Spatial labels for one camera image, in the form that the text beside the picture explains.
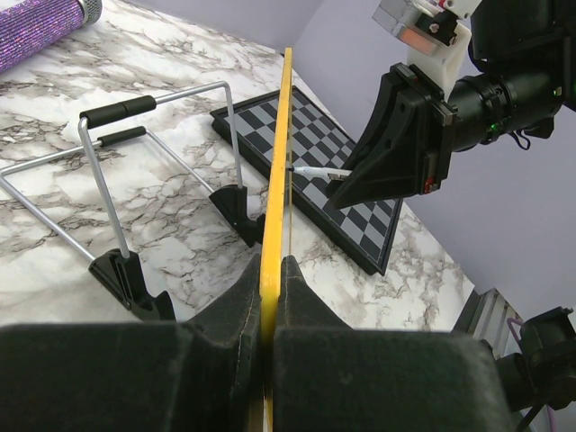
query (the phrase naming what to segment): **white pen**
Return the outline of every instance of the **white pen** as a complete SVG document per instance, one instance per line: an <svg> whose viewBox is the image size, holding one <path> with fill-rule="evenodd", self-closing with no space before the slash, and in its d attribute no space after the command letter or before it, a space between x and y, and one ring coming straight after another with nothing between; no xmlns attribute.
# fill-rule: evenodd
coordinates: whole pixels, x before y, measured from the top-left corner
<svg viewBox="0 0 576 432"><path fill-rule="evenodd" d="M288 168L288 171L292 171L300 176L307 177L324 177L329 180L344 180L352 174L352 171L347 169L337 169L337 168L326 168L319 166L292 166Z"/></svg>

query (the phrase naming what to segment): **black and gray checkered board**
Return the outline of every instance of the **black and gray checkered board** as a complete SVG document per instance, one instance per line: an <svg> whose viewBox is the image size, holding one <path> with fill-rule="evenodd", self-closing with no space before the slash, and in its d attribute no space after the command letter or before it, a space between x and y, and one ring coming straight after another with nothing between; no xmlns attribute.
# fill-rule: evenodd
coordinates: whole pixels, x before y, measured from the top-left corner
<svg viewBox="0 0 576 432"><path fill-rule="evenodd" d="M279 92L234 105L240 154L270 176ZM211 112L212 127L230 144L226 108ZM298 87L292 90L292 162L295 167L341 168L355 143ZM293 201L313 223L369 275L384 274L400 216L401 200L365 202L335 210L328 182L293 176Z"/></svg>

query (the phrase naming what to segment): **white marble surface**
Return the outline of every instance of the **white marble surface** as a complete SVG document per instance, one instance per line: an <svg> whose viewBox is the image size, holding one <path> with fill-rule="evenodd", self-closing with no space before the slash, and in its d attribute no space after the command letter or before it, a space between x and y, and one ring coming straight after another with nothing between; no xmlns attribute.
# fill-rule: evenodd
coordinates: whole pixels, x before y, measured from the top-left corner
<svg viewBox="0 0 576 432"><path fill-rule="evenodd" d="M6 2L0 0L0 8ZM276 90L282 58L270 49L115 0L102 19L0 76L0 167L79 143L78 114L136 95L163 95L226 80L235 102ZM295 84L316 100L298 78ZM94 136L146 125L212 185L235 182L230 148L209 112L223 91L174 103ZM148 289L168 290L180 320L239 276L248 249L193 178L153 143L100 150ZM266 203L266 180L243 162L249 207ZM89 166L75 156L9 179L96 254L115 248ZM404 205L386 276L368 276L296 212L294 250L309 285L357 328L450 329L471 283ZM0 324L135 320L88 272L87 262L0 190Z"/></svg>

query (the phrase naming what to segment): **yellow stick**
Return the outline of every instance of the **yellow stick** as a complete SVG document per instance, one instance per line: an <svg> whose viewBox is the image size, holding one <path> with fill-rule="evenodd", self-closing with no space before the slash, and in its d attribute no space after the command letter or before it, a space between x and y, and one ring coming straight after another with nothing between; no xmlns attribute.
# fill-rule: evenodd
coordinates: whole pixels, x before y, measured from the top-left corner
<svg viewBox="0 0 576 432"><path fill-rule="evenodd" d="M266 206L266 222L262 241L262 262L260 264L260 328L265 356L269 356L269 358L272 356L276 311L278 309L278 298L280 297L284 193L286 187L286 142L288 134L291 132L289 130L291 115L292 48L287 48L284 52L280 102L278 103L276 132L274 135L274 154L272 156L272 165L270 166L268 204ZM265 369L264 372L268 430L272 431L272 389L270 382L272 371Z"/></svg>

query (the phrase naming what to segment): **gray wall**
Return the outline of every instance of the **gray wall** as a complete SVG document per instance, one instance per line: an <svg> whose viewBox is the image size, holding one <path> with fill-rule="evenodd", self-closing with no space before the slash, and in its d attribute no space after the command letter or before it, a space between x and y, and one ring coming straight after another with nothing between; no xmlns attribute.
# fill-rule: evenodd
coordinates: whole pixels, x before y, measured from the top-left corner
<svg viewBox="0 0 576 432"><path fill-rule="evenodd" d="M296 71L356 139L382 74L406 56L372 20L378 4L324 2L294 47ZM463 74L477 72L467 63ZM454 155L441 191L408 200L471 280L498 287L525 319L576 305L574 125L576 113L562 109L552 138L528 152L506 137ZM576 407L556 415L558 430L573 430Z"/></svg>
<svg viewBox="0 0 576 432"><path fill-rule="evenodd" d="M292 47L323 0L131 0L275 50Z"/></svg>

